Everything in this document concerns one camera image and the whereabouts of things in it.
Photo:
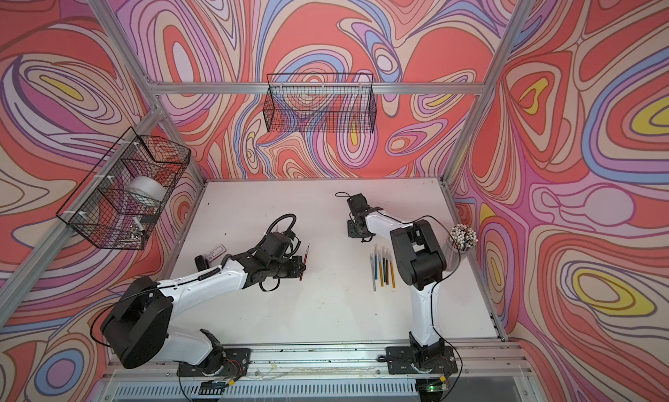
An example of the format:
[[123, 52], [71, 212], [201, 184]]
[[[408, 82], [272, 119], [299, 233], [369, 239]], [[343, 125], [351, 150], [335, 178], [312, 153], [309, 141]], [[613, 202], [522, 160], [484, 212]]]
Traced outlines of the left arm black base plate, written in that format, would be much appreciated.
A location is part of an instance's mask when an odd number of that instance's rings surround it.
[[180, 378], [223, 377], [239, 379], [247, 375], [249, 368], [250, 348], [214, 349], [213, 352], [198, 365], [179, 362], [177, 375]]

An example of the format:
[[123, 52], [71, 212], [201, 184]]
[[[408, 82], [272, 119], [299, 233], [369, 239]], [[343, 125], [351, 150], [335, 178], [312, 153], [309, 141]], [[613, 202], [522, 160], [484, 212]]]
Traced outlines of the silver carving knife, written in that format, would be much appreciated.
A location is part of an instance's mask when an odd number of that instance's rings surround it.
[[374, 293], [376, 293], [376, 280], [374, 279], [374, 268], [373, 268], [373, 254], [369, 255], [369, 265], [370, 265], [370, 273], [371, 273], [371, 280], [372, 280], [372, 290]]

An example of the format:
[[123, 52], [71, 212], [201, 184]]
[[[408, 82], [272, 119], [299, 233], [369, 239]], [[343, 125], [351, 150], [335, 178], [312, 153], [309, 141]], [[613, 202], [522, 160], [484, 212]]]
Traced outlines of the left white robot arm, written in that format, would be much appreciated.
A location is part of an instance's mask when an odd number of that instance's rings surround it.
[[299, 278], [306, 269], [300, 240], [291, 230], [268, 231], [256, 247], [226, 255], [214, 268], [184, 278], [134, 281], [102, 322], [100, 330], [125, 369], [151, 361], [191, 365], [206, 375], [219, 372], [226, 351], [206, 329], [191, 332], [172, 325], [181, 313], [224, 294], [273, 278]]

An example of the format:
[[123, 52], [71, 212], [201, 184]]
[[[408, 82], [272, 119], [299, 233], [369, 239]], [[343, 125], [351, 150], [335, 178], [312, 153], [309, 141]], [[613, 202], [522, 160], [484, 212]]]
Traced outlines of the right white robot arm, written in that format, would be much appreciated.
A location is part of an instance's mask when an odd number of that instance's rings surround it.
[[392, 245], [399, 277], [411, 288], [412, 324], [409, 349], [417, 365], [425, 365], [445, 355], [445, 340], [437, 333], [433, 294], [444, 279], [447, 260], [430, 225], [423, 219], [404, 222], [369, 205], [361, 193], [347, 196], [348, 236], [372, 241], [388, 239]]

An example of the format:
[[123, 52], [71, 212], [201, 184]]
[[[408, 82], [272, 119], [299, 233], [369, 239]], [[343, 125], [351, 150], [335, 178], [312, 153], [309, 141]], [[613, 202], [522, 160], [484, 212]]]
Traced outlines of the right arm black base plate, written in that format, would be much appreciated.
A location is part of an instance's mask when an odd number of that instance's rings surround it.
[[447, 378], [459, 372], [457, 358], [451, 346], [419, 351], [414, 346], [387, 346], [377, 358], [387, 365], [391, 375], [441, 374]]

